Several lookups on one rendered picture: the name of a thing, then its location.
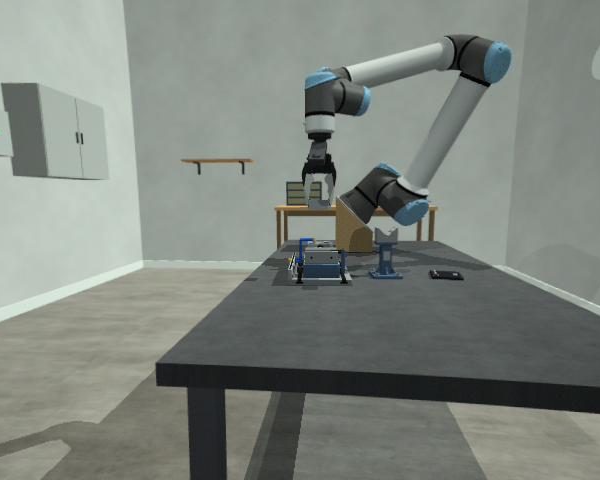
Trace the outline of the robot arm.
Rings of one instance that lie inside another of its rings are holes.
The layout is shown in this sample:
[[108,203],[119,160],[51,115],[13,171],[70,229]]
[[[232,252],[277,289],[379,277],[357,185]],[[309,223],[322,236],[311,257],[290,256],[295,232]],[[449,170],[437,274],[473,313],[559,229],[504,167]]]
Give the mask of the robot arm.
[[367,111],[368,88],[434,69],[461,71],[405,175],[382,162],[339,197],[365,224],[379,206],[403,226],[424,217],[428,185],[486,90],[511,63],[507,45],[479,36],[448,35],[434,43],[349,67],[324,67],[305,80],[305,133],[332,134],[335,113],[355,117]]

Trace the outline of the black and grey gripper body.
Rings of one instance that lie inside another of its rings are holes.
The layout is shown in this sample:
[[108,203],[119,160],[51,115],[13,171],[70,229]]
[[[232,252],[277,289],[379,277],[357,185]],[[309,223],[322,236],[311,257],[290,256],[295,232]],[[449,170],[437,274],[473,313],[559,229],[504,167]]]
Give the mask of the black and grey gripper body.
[[[313,137],[313,138],[309,138],[309,137]],[[327,138],[330,137],[330,138]],[[313,133],[309,133],[308,134],[308,139],[314,140],[314,141],[326,141],[327,139],[331,139],[331,133],[328,132],[313,132]],[[315,173],[323,173],[323,174],[328,174],[328,169],[331,166],[331,154],[326,154],[326,158],[325,158],[325,164],[324,166],[308,166],[308,162],[307,162],[307,167],[309,170],[311,170],[311,174],[315,174]]]

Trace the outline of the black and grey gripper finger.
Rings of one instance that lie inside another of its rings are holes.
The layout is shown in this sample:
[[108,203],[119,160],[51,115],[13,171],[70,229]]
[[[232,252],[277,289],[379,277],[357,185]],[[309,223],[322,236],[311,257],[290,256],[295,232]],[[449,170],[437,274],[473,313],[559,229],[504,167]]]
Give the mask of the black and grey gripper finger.
[[304,188],[304,194],[305,194],[305,200],[306,200],[306,204],[307,207],[309,207],[309,200],[310,200],[310,192],[311,192],[311,184],[313,183],[314,178],[312,177],[313,174],[311,174],[311,171],[308,169],[307,167],[307,163],[304,163],[304,167],[302,170],[302,182],[303,182],[303,188]]
[[326,177],[324,178],[325,182],[328,185],[328,194],[329,194],[329,206],[331,207],[332,205],[332,201],[333,201],[333,195],[334,195],[334,189],[335,189],[335,182],[336,182],[336,169],[334,167],[334,162],[331,162],[331,166],[328,169],[328,174],[326,174]]

